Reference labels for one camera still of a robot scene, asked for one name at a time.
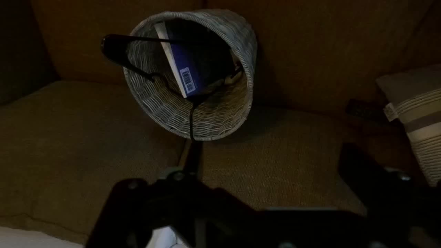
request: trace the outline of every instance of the wastebasket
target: wastebasket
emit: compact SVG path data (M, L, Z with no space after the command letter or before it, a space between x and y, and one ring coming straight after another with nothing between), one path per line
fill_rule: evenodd
M217 92L193 114L196 141L225 138L243 126L251 109L258 52L255 34L247 21L233 12L200 10L156 14L135 27L131 36L157 38L155 24L174 18L193 21L211 30L230 46L232 53L241 63L244 71L241 80ZM127 57L137 68L145 72L159 72L168 83L175 85L160 43L134 42L127 49ZM152 83L127 68L124 68L124 76L134 98L146 115L166 130L190 138L192 103L171 93L162 80Z

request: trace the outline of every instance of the black object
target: black object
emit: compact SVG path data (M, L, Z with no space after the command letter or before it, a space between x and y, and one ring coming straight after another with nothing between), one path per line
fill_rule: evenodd
M367 218L346 211L255 211L186 169L151 187L142 180L119 182L86 248L146 247L152 231L163 227L197 248L401 248L411 246L411 224L441 238L440 189L416 192L408 177L385 171L353 145L342 148L339 173L367 206Z
M185 167L182 170L184 174L199 178L200 171L200 158L203 155L203 142L192 141L190 149L188 152L188 158L185 162Z
M142 69L137 68L128 61L127 50L128 50L128 46L134 42L173 43L173 45L185 45L185 46L193 46L193 47L195 46L196 47L218 47L219 46L217 43L206 43L199 41L177 41L177 39L166 41L166 39L156 39L156 38L139 38L139 36L124 36L124 35L106 35L102 39L101 52L108 60L146 78L151 82L155 82L153 76L160 74L144 72Z

